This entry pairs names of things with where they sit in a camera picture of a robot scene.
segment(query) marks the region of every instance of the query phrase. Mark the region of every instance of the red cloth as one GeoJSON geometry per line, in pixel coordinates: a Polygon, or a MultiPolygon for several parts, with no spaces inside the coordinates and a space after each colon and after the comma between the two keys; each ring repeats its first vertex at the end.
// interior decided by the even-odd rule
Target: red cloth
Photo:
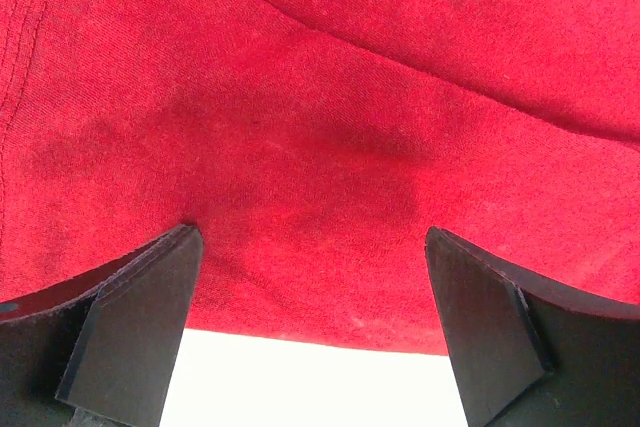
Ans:
{"type": "Polygon", "coordinates": [[[640,302],[637,0],[0,0],[0,297],[178,222],[189,326],[445,352],[431,225],[640,302]]]}

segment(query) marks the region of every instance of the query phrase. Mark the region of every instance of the white surface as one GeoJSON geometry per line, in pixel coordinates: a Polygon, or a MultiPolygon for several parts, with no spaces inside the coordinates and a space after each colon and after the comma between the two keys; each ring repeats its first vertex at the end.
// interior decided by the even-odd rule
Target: white surface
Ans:
{"type": "Polygon", "coordinates": [[[186,330],[161,427],[466,427],[448,357],[186,330]]]}

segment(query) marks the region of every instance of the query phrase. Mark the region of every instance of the black plastic piece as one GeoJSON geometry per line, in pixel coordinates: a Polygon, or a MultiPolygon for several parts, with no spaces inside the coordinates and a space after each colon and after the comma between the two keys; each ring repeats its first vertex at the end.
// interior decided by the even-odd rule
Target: black plastic piece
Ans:
{"type": "Polygon", "coordinates": [[[432,228],[431,285],[470,427],[640,425],[640,306],[432,228]]]}
{"type": "Polygon", "coordinates": [[[157,427],[202,249],[181,225],[0,304],[0,427],[157,427]]]}

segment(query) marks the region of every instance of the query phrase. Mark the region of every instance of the stitching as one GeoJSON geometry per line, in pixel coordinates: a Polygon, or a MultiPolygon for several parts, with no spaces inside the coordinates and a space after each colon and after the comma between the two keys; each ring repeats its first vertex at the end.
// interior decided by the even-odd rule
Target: stitching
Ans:
{"type": "MultiPolygon", "coordinates": [[[[31,11],[31,9],[33,8],[33,1],[34,0],[30,0],[29,1],[29,8],[27,10],[27,15],[25,15],[25,18],[22,22],[22,26],[20,28],[20,36],[18,38],[18,55],[20,52],[20,47],[22,45],[22,37],[25,33],[25,24],[26,24],[26,19],[28,16],[28,12],[31,11]]],[[[18,113],[18,110],[20,108],[20,103],[22,101],[22,95],[24,93],[24,89],[27,83],[27,77],[29,76],[29,72],[31,71],[31,61],[33,59],[33,54],[35,52],[35,45],[36,45],[36,40],[37,40],[37,36],[38,36],[38,31],[40,29],[40,24],[42,22],[42,19],[44,17],[44,12],[47,8],[47,4],[49,2],[49,0],[42,0],[43,1],[43,5],[42,8],[40,9],[40,12],[38,14],[38,18],[36,19],[35,25],[34,25],[34,29],[33,29],[33,34],[31,36],[31,48],[30,48],[30,52],[28,54],[27,57],[27,62],[25,64],[26,68],[25,68],[25,72],[24,75],[22,75],[22,78],[20,79],[19,83],[17,85],[20,85],[20,91],[18,93],[18,98],[16,100],[16,103],[13,107],[13,110],[9,116],[9,119],[5,125],[4,131],[2,133],[2,138],[0,140],[0,185],[1,185],[1,191],[2,191],[2,197],[0,198],[0,202],[1,202],[1,208],[0,208],[0,256],[2,254],[2,243],[3,243],[3,239],[4,239],[4,227],[5,227],[5,198],[6,198],[6,182],[5,182],[5,165],[4,165],[4,149],[5,149],[5,143],[7,140],[7,134],[9,133],[9,129],[11,128],[11,125],[13,123],[13,120],[16,116],[16,114],[18,113]]],[[[9,84],[7,86],[7,90],[5,91],[5,95],[4,98],[2,100],[2,104],[0,104],[0,112],[2,112],[2,109],[4,108],[4,104],[7,100],[7,96],[8,96],[8,92],[9,89],[11,87],[11,83],[13,81],[13,77],[15,75],[15,67],[16,67],[17,61],[14,62],[13,64],[13,68],[11,71],[11,78],[9,80],[9,84]]]]}
{"type": "Polygon", "coordinates": [[[16,9],[18,8],[18,0],[13,2],[13,7],[11,7],[11,14],[9,15],[9,25],[7,28],[7,36],[4,39],[4,48],[2,49],[2,61],[0,61],[0,69],[4,66],[4,61],[7,56],[7,50],[9,48],[9,37],[11,37],[11,21],[13,20],[13,16],[16,13],[16,9]]]}

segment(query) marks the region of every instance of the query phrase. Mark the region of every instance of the dark stain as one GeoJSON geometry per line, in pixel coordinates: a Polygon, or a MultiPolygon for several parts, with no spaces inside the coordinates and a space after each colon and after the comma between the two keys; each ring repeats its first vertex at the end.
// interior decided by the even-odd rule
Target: dark stain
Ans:
{"type": "MultiPolygon", "coordinates": [[[[453,95],[444,110],[425,111],[433,132],[450,126],[453,137],[421,138],[402,125],[373,125],[358,108],[348,121],[311,110],[294,120],[277,97],[212,89],[127,124],[98,119],[77,134],[61,132],[34,146],[30,165],[33,175],[72,179],[79,188],[112,178],[101,188],[135,189],[134,212],[160,209],[169,224],[198,225],[206,248],[196,308],[224,309],[236,286],[249,283],[311,329],[332,321],[244,265],[249,242],[267,232],[297,249],[310,239],[340,243],[363,229],[410,225],[417,212],[410,170],[432,162],[442,142],[455,142],[457,102],[453,95]]],[[[42,225],[61,232],[56,209],[42,225]]],[[[53,256],[60,248],[45,250],[53,256]]]]}
{"type": "Polygon", "coordinates": [[[45,227],[39,238],[43,252],[39,269],[48,278],[66,276],[65,269],[61,269],[62,266],[59,259],[67,251],[73,239],[65,225],[60,221],[60,214],[64,208],[63,199],[55,199],[47,207],[48,215],[42,219],[45,227]]]}

